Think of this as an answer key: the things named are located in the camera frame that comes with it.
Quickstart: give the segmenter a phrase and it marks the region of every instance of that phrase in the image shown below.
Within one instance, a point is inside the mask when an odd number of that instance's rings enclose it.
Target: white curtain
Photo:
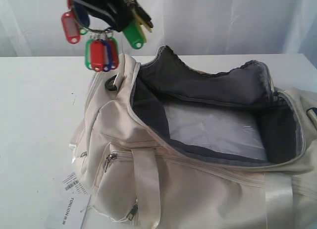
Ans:
[[[140,50],[169,45],[178,55],[304,53],[317,66],[317,0],[138,0],[154,30]],[[0,56],[83,56],[63,36],[65,0],[0,0]],[[94,27],[105,24],[94,19]]]

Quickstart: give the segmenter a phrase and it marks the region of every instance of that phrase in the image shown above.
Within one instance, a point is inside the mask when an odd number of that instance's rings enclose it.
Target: white surface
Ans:
[[[145,63],[153,57],[137,57]],[[276,86],[317,92],[317,70],[303,55],[181,57],[206,72],[265,62]],[[93,73],[83,57],[0,58],[0,228],[42,229],[60,198],[54,178],[71,168],[69,139],[83,116]],[[123,229],[93,210],[85,229]]]
[[[179,55],[304,53],[317,66],[316,0],[138,1],[155,28],[138,51],[125,42],[131,55],[154,55],[168,44]],[[0,56],[84,55],[85,41],[65,40],[66,11],[66,0],[0,0]]]

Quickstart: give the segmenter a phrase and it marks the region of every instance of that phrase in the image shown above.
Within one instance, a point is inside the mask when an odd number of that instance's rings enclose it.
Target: barcode label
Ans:
[[[76,181],[70,183],[70,184],[65,188],[65,190],[67,191],[67,190],[71,189],[72,187],[74,187],[74,186],[75,186],[76,184],[78,184],[78,183],[79,183],[78,180],[76,180]]]

